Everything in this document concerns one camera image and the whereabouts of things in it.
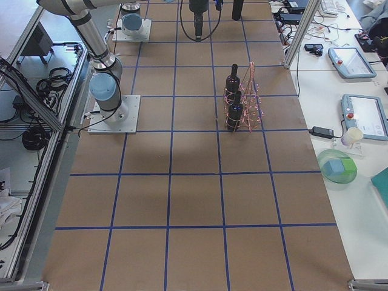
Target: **paper cup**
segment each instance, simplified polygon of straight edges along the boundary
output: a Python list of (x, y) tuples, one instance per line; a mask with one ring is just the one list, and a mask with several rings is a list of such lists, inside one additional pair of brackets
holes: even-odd
[(360, 129), (351, 127), (341, 138), (341, 142), (346, 147), (352, 147), (355, 142), (361, 140), (363, 137), (364, 134)]

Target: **electronic device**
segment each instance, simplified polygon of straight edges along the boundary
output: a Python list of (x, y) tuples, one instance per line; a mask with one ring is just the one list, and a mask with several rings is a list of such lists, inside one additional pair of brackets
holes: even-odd
[(335, 5), (334, 0), (321, 0), (318, 11), (321, 16), (333, 18), (338, 16), (338, 8)]
[(294, 24), (297, 25), (299, 22), (301, 22), (302, 15), (300, 14), (289, 14), (289, 13), (280, 13), (279, 18), (276, 20), (279, 20), (283, 24)]
[(332, 139), (334, 137), (334, 131), (332, 129), (325, 129), (323, 127), (313, 126), (309, 130), (311, 135), (319, 136), (320, 138)]
[(323, 45), (322, 44), (305, 44), (304, 50), (310, 52), (316, 56), (322, 56), (323, 54)]
[(331, 47), (328, 55), (344, 79), (376, 77), (376, 72), (356, 47)]
[(309, 0), (285, 0), (284, 4), (290, 14), (303, 14)]
[(358, 41), (360, 47), (364, 52), (371, 53), (377, 50), (375, 44), (373, 43), (373, 40), (371, 40), (369, 38), (369, 35), (367, 35), (366, 33), (356, 33), (354, 36), (356, 37), (356, 40)]
[(345, 94), (342, 109), (346, 128), (357, 127), (364, 138), (388, 141), (388, 122), (379, 97)]

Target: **white mounting plate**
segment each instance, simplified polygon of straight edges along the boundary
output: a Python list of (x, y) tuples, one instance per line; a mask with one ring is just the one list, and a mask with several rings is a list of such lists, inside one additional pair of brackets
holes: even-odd
[[(122, 30), (116, 30), (113, 41), (117, 42), (149, 42), (151, 34), (151, 19), (142, 19), (143, 30), (138, 35), (126, 35)], [(121, 19), (117, 22), (117, 27), (122, 27)]]
[(346, 145), (344, 146), (341, 142), (341, 139), (333, 138), (331, 141), (332, 149), (340, 150), (344, 153), (349, 153), (351, 155), (362, 156), (363, 152), (361, 151), (361, 144), (359, 142), (355, 142), (352, 148), (348, 148)]
[[(136, 128), (138, 126), (138, 116), (140, 108), (140, 95), (122, 95), (122, 102), (128, 107), (128, 117), (123, 121), (117, 122), (100, 122), (89, 127), (89, 133), (136, 133)], [(96, 102), (93, 110), (99, 110), (99, 106)], [(92, 115), (90, 119), (90, 124), (99, 122), (102, 120), (100, 114)]]

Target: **bottle neck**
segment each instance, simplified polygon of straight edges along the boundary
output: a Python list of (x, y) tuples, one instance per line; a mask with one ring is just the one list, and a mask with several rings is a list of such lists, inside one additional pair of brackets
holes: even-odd
[(231, 77), (237, 78), (237, 69), (238, 69), (238, 66), (236, 64), (233, 64), (232, 65), (232, 72), (230, 73)]

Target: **tablet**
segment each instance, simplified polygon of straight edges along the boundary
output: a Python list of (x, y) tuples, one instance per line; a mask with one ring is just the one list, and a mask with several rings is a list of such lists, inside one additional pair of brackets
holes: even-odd
[(388, 141), (388, 122), (379, 97), (345, 94), (342, 108), (347, 129), (357, 127), (364, 138)]
[(345, 79), (376, 77), (376, 72), (356, 47), (331, 47), (328, 54), (338, 73)]

